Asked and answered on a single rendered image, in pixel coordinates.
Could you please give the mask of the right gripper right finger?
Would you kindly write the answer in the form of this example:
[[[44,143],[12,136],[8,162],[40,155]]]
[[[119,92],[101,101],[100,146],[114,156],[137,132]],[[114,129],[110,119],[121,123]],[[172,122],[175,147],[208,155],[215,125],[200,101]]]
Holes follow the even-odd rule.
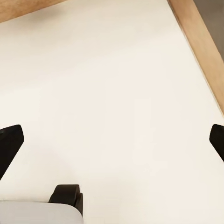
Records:
[[[213,124],[209,141],[224,162],[224,126]]]

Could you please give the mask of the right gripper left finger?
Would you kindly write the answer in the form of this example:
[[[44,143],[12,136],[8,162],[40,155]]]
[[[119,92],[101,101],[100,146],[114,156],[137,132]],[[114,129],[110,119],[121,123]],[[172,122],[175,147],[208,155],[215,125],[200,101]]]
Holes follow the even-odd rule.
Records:
[[[20,124],[0,129],[0,180],[24,143]]]

